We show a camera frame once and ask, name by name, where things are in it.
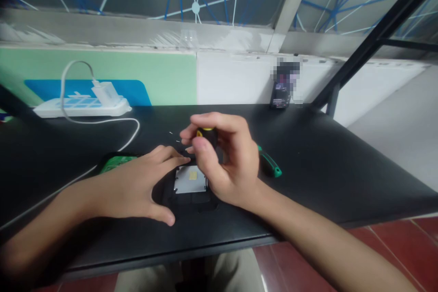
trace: leg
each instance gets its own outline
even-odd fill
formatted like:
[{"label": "leg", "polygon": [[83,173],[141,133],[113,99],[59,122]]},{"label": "leg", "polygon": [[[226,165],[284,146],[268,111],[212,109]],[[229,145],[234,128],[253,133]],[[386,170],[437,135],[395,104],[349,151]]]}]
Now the leg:
[{"label": "leg", "polygon": [[119,274],[114,292],[175,292],[168,266],[158,265]]},{"label": "leg", "polygon": [[264,292],[263,281],[252,249],[215,255],[207,259],[210,292]]}]

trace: white wall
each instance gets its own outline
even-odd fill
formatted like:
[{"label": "white wall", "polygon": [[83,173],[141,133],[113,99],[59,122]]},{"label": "white wall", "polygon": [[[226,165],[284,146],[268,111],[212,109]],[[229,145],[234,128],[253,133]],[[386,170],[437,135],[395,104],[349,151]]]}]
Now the white wall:
[{"label": "white wall", "polygon": [[348,127],[424,69],[419,62],[370,60],[339,91],[335,121]]},{"label": "white wall", "polygon": [[[338,60],[313,56],[284,57],[302,62],[293,99],[301,103]],[[198,104],[268,104],[276,56],[198,52]]]},{"label": "white wall", "polygon": [[[345,58],[290,56],[302,67],[293,99],[311,102]],[[267,104],[277,57],[198,52],[198,104]],[[334,119],[347,127],[424,70],[419,62],[371,60],[339,93]]]},{"label": "white wall", "polygon": [[349,130],[438,192],[438,67],[432,66]]}]

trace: green screwdriver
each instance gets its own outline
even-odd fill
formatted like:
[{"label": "green screwdriver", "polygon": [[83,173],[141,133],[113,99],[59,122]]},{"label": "green screwdriver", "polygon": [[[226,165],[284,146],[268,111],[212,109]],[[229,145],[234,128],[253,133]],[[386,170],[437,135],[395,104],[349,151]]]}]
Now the green screwdriver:
[{"label": "green screwdriver", "polygon": [[271,177],[280,177],[282,175],[282,171],[279,166],[275,163],[272,157],[269,156],[268,153],[263,151],[259,145],[257,146],[259,147],[260,164],[263,172]]}]

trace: floor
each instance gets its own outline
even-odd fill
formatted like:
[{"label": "floor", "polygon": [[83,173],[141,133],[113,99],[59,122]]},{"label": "floor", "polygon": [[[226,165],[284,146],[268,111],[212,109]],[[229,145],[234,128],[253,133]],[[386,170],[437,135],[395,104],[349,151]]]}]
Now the floor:
[{"label": "floor", "polygon": [[[350,230],[396,266],[420,292],[438,292],[438,217]],[[334,292],[289,243],[254,248],[267,292]],[[117,274],[65,282],[35,292],[113,292]]]}]

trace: left hand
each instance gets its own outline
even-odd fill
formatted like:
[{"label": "left hand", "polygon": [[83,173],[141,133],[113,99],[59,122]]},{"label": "left hand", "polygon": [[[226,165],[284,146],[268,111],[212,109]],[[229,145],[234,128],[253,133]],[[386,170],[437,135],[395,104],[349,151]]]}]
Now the left hand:
[{"label": "left hand", "polygon": [[85,199],[87,217],[148,217],[169,226],[175,216],[169,208],[152,200],[152,189],[166,173],[190,162],[171,146],[157,146],[150,153],[129,161],[111,171],[78,182],[65,189]]}]

